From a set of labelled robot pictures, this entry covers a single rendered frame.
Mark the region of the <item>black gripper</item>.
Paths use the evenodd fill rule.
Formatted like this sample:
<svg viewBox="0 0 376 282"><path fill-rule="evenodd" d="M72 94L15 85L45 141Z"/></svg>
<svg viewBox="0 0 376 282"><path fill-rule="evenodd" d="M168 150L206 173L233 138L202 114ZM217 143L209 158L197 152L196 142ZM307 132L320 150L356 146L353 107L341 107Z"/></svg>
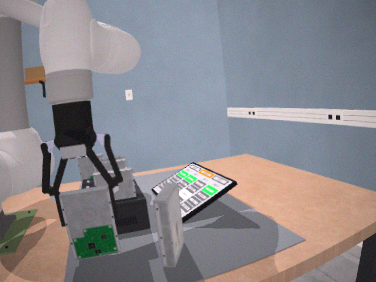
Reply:
<svg viewBox="0 0 376 282"><path fill-rule="evenodd" d="M111 177L108 171L105 169L101 161L98 159L94 151L93 146L86 147L86 156L92 161L99 173L105 179L108 184L110 198L112 203L112 209L114 219L118 218L114 193L118 191L118 183L123 182L123 177L117 165L116 159L110 146L110 135L96 134L93 129L91 102L90 101L78 101L52 105L53 120L55 128L55 138L53 141L43 142L41 144L41 150L43 154L43 166L42 166L42 193L49 194L50 200L56 202L61 226L65 227L65 221L59 200L59 186L62 181L62 177L65 171L66 163L68 159L60 160L60 164L57 170L55 181L53 186L50 186L50 168L51 168L51 152L53 147L58 148L58 139L60 133L74 130L85 130L86 134L94 134L94 140L100 141L101 145L104 145L105 151L109 158L110 164L114 171L115 177ZM60 148L58 148L60 150ZM81 157L86 157L81 156ZM64 170L64 171L63 171Z"/></svg>

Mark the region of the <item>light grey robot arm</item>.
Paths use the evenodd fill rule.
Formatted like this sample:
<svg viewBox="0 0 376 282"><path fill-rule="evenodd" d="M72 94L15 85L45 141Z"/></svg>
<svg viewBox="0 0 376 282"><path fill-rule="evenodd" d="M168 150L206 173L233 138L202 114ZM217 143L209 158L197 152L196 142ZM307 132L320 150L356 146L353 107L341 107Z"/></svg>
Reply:
<svg viewBox="0 0 376 282"><path fill-rule="evenodd" d="M29 125L21 23L40 28L49 104L92 99L92 71L124 73L141 55L132 35L94 20L86 0L47 0L44 7L37 0L0 0L0 241L17 219L5 215L1 203L42 184L42 141ZM60 133L62 159L86 156L94 135L85 134Z"/></svg>

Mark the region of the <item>black-framed status screen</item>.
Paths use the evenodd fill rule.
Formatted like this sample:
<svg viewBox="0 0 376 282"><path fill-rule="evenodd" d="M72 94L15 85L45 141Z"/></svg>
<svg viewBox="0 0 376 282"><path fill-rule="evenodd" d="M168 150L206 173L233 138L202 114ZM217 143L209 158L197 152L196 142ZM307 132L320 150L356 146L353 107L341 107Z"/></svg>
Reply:
<svg viewBox="0 0 376 282"><path fill-rule="evenodd" d="M157 196L166 182L179 185L182 223L238 185L235 180L194 162L152 188L152 192Z"/></svg>

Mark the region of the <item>grey flat mat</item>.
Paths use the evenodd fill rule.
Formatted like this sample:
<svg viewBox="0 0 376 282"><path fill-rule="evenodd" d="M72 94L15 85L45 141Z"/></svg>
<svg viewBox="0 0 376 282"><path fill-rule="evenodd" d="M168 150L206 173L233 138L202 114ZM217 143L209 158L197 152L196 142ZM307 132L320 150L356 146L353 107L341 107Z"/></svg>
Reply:
<svg viewBox="0 0 376 282"><path fill-rule="evenodd" d="M150 229L119 234L117 254L75 261L69 244L64 282L197 282L306 240L226 193L183 223L176 267L163 267L151 189L182 169L133 176L147 201Z"/></svg>

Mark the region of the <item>black drive dock housing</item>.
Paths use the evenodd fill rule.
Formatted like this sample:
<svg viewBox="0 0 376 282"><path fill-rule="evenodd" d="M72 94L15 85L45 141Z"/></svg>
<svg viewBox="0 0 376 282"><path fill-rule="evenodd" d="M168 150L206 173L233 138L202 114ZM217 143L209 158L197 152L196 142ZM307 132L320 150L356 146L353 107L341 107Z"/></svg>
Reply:
<svg viewBox="0 0 376 282"><path fill-rule="evenodd" d="M134 184L137 197L115 200L118 214L115 224L118 235L150 229L146 198L135 179ZM83 180L81 189L92 187L95 187L93 178Z"/></svg>

